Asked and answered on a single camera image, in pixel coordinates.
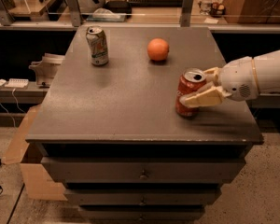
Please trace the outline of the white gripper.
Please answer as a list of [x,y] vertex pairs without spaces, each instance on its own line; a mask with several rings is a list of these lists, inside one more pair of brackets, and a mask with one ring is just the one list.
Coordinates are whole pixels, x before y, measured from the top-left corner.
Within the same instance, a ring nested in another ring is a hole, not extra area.
[[233,101],[252,100],[259,89],[252,57],[227,63],[220,69],[212,67],[203,71],[206,83],[197,91],[182,95],[179,102],[188,108],[220,105],[226,98]]

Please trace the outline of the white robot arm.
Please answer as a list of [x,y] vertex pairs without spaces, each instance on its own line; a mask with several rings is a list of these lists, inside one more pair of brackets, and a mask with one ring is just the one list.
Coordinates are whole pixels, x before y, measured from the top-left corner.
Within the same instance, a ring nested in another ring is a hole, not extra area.
[[188,108],[219,105],[224,99],[245,101],[280,93],[280,50],[233,60],[203,71],[206,84],[179,98]]

